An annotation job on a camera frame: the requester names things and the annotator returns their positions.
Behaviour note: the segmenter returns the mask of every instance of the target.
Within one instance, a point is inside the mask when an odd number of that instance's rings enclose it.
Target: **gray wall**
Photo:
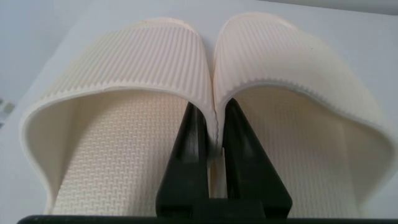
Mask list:
[[[398,0],[268,0],[298,4],[302,6],[324,7],[358,12],[398,15]]]

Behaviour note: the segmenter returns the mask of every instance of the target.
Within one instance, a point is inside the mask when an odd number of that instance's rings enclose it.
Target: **slipper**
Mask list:
[[[213,78],[218,136],[235,98],[292,197],[290,217],[360,217],[396,170],[394,132],[374,98],[331,48],[291,23],[230,19]]]
[[[214,148],[211,80],[189,25],[160,18],[100,37],[22,119],[45,213],[155,215],[188,101],[203,113]]]

